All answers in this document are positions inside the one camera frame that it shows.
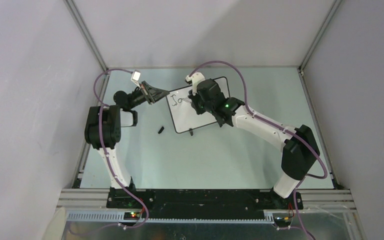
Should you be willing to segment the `black framed whiteboard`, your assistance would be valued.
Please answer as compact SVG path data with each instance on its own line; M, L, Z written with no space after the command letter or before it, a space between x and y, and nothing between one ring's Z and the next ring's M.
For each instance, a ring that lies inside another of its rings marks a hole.
M208 112L197 115L191 103L180 102L179 99L187 98L192 86L185 86L170 91L165 97L170 112L170 117L177 134L186 133L189 129L197 129L216 123L215 118Z

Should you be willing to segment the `black marker cap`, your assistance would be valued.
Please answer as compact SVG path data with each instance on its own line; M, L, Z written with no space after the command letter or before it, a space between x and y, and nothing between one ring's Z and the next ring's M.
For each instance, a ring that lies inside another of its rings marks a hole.
M161 134L163 131L164 131L164 129L165 129L165 127L164 126L162 126L159 130L158 130L158 134Z

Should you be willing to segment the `black white marker pen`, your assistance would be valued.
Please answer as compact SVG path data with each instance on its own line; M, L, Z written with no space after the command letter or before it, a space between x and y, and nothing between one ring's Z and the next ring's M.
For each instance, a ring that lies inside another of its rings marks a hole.
M192 103L192 101L189 98L180 98L179 101L180 102L186 102L186 103L189 103L189 104Z

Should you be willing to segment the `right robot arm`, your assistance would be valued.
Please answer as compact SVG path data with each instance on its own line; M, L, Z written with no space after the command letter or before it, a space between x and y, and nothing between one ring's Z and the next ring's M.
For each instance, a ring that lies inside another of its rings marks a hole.
M308 174L320 155L312 130L281 125L246 106L235 97L225 97L214 79L187 76L192 86L188 92L191 107L197 115L208 113L222 127L229 125L248 131L267 141L281 152L282 175L273 187L271 204L284 209L291 202L291 193Z

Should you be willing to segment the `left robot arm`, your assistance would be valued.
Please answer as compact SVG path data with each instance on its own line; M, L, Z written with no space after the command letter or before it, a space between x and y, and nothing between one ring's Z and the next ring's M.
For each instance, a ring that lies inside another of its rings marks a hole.
M142 81L131 93L117 91L113 95L113 105L89 108L84 138L103 159L112 188L118 190L133 184L132 175L117 150L122 128L135 127L138 124L138 112L134 110L135 107L143 103L155 104L169 93L168 90L153 87Z

